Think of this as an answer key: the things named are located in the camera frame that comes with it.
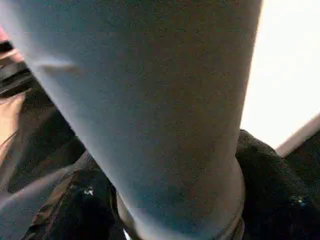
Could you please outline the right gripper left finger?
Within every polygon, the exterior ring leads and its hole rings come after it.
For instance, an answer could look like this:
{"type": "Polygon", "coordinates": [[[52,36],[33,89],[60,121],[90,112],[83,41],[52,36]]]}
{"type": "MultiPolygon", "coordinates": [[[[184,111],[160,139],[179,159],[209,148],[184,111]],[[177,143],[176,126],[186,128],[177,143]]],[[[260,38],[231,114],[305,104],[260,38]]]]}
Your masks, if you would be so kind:
{"type": "Polygon", "coordinates": [[[58,182],[25,240],[129,240],[116,213],[113,185],[85,151],[58,182]]]}

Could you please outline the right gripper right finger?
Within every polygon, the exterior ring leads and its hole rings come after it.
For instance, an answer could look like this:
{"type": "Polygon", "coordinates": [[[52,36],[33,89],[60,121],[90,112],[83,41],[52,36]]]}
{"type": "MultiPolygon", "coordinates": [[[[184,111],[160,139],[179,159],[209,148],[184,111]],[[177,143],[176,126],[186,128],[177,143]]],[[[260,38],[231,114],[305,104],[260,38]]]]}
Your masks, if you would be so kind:
{"type": "Polygon", "coordinates": [[[236,149],[245,182],[244,240],[320,238],[320,158],[285,159],[246,130],[236,149]]]}

